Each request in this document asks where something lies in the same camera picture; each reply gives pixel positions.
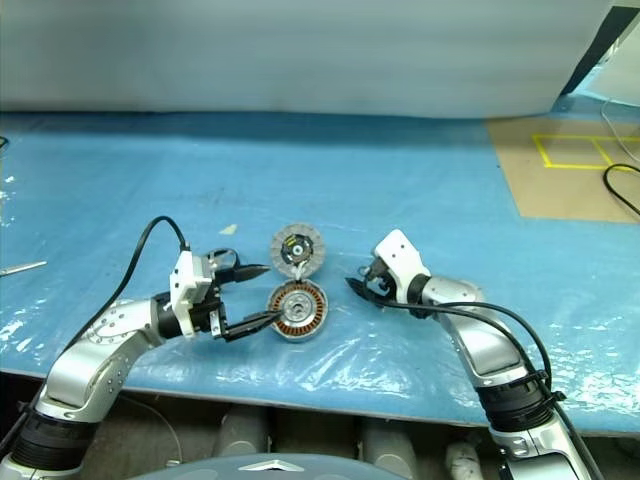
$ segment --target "white wall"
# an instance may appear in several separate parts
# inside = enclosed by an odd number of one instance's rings
[[[548,110],[609,0],[5,0],[0,106]]]

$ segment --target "black cable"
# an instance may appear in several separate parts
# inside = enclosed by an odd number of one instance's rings
[[[491,310],[496,310],[496,311],[499,311],[501,313],[504,313],[505,315],[508,315],[508,316],[514,318],[516,321],[518,321],[518,323],[520,323],[527,330],[528,333],[531,334],[531,332],[533,332],[532,338],[536,342],[536,345],[538,344],[538,342],[540,342],[542,344],[542,341],[540,340],[538,335],[535,333],[535,331],[533,330],[531,325],[529,325],[529,323],[527,323],[522,317],[520,317],[515,312],[512,312],[511,310],[509,310],[507,308],[501,307],[500,305],[485,304],[485,303],[482,303],[482,302],[451,302],[451,303],[448,303],[448,304],[440,304],[440,305],[420,305],[420,304],[415,304],[414,305],[414,304],[408,304],[408,303],[398,303],[398,302],[395,302],[393,300],[386,300],[386,299],[382,300],[382,299],[375,298],[373,295],[371,295],[371,290],[368,287],[368,283],[369,283],[369,281],[365,277],[365,279],[363,281],[363,284],[364,284],[363,294],[364,294],[364,296],[365,296],[365,298],[367,300],[369,300],[370,302],[372,302],[372,303],[374,303],[376,305],[390,307],[390,308],[401,308],[401,309],[405,309],[405,310],[422,310],[422,311],[425,311],[425,312],[448,313],[450,315],[460,315],[460,316],[463,316],[463,317],[473,318],[473,319],[478,320],[478,321],[480,321],[482,323],[485,323],[487,325],[492,326],[497,331],[502,333],[507,339],[509,339],[509,341],[511,341],[513,343],[513,346],[515,347],[515,349],[522,356],[522,360],[523,360],[523,362],[525,364],[525,368],[527,368],[527,370],[529,370],[529,373],[534,373],[535,372],[535,368],[533,367],[531,359],[527,355],[527,352],[525,351],[525,349],[522,347],[522,344],[506,328],[504,328],[499,323],[497,323],[497,322],[485,317],[484,315],[468,312],[466,310],[460,310],[458,308],[451,308],[451,306],[452,305],[478,306],[478,307],[479,306],[483,306],[483,308],[488,308],[488,309],[491,309]],[[543,361],[545,362],[545,370],[548,367],[549,372],[550,372],[551,371],[551,362],[549,360],[549,357],[547,355],[547,352],[546,352],[546,349],[544,348],[544,346],[540,350],[540,354],[543,357]],[[546,398],[548,398],[548,399],[549,398],[554,398],[554,395],[551,392],[550,387],[548,387],[545,382],[542,382],[542,381],[538,380],[538,385],[540,386],[540,389],[541,389],[543,395]],[[580,436],[580,434],[576,430],[575,426],[573,425],[573,423],[571,422],[571,420],[569,419],[569,417],[567,416],[565,411],[562,409],[562,407],[560,406],[560,404],[557,401],[553,402],[553,406],[554,406],[556,412],[558,413],[558,415],[560,416],[560,418],[562,419],[562,422],[567,427],[567,430],[569,431],[569,435],[573,438],[573,440],[575,442],[575,447],[576,447],[576,450],[578,451],[578,454],[580,455],[580,457],[582,458],[582,461],[585,463],[586,467],[589,469],[589,471],[593,475],[594,480],[605,480],[604,476],[602,475],[602,472],[600,472],[600,468],[598,467],[598,464],[593,459],[593,456],[591,455],[591,452],[589,451],[589,448],[584,443],[584,440],[582,440],[582,437]]]
[[[602,182],[604,183],[604,186],[607,188],[609,193],[620,200],[622,203],[624,203],[627,207],[629,207],[636,215],[640,216],[640,207],[631,203],[627,198],[625,198],[615,188],[613,188],[611,186],[611,183],[609,183],[609,173],[611,173],[611,171],[615,170],[616,168],[628,168],[636,173],[640,173],[640,168],[633,165],[628,165],[626,163],[614,163],[613,165],[609,165],[602,174]]]
[[[76,333],[73,336],[73,338],[67,343],[67,345],[64,347],[60,355],[62,355],[74,343],[76,343],[82,337],[82,335],[84,335],[84,333],[89,329],[89,327],[93,325],[93,323],[96,320],[98,320],[98,318],[100,318],[100,316],[120,296],[122,291],[125,289],[125,287],[129,283],[129,280],[131,280],[131,276],[133,275],[133,272],[136,266],[138,265],[138,260],[140,259],[140,255],[142,254],[142,250],[144,249],[144,246],[147,243],[147,239],[149,238],[151,231],[158,223],[162,221],[167,222],[171,226],[171,228],[173,228],[173,231],[176,233],[176,236],[178,237],[178,241],[180,242],[180,250],[189,250],[189,245],[187,244],[187,241],[185,240],[184,235],[182,235],[182,231],[180,231],[180,227],[178,227],[178,225],[172,218],[167,217],[166,215],[161,215],[151,220],[149,224],[145,227],[142,234],[140,235],[136,248],[134,249],[133,255],[131,256],[131,260],[129,261],[129,266],[127,267],[127,271],[122,277],[122,280],[120,281],[120,284],[118,285],[118,287],[115,289],[113,294],[109,297],[109,299],[104,303],[104,305],[102,305],[102,307],[100,307],[100,309],[89,319],[89,321],[86,322],[80,330],[78,330],[78,333]],[[13,424],[13,426],[9,429],[9,431],[4,436],[2,441],[0,441],[0,455],[2,456],[5,455],[5,450],[9,447],[10,443],[15,438],[16,433],[26,421],[29,411],[35,408],[36,404],[38,403],[38,399],[40,398],[40,394],[42,393],[42,389],[44,388],[45,382],[46,382],[46,378],[42,382],[42,385],[36,392],[33,399],[31,400],[29,406],[25,407],[25,409],[21,412],[20,416],[18,417],[18,420],[16,421],[16,423]]]
[[[542,357],[542,363],[544,364],[544,370],[547,373],[547,378],[545,380],[545,384],[547,388],[551,389],[552,384],[552,372],[551,372],[551,359],[549,358],[549,354],[547,353],[547,349],[542,343],[542,340],[533,329],[533,327],[527,322],[524,318],[518,315],[516,312],[509,310],[501,305],[495,305],[493,303],[485,303],[485,302],[447,302],[441,303],[439,306],[441,307],[478,307],[478,308],[486,308],[488,310],[495,310],[496,312],[503,313],[511,318],[513,318],[516,322],[518,322],[522,328],[524,328],[533,342],[536,344],[536,348],[538,352],[540,352],[540,357]]]

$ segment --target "circular motor part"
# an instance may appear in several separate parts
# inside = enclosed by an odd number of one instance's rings
[[[273,328],[291,342],[308,340],[318,333],[327,317],[329,302],[315,283],[295,280],[283,283],[269,297],[267,310],[280,310]]]
[[[316,272],[325,257],[324,242],[311,225],[294,223],[273,236],[271,260],[289,278],[300,280]]]

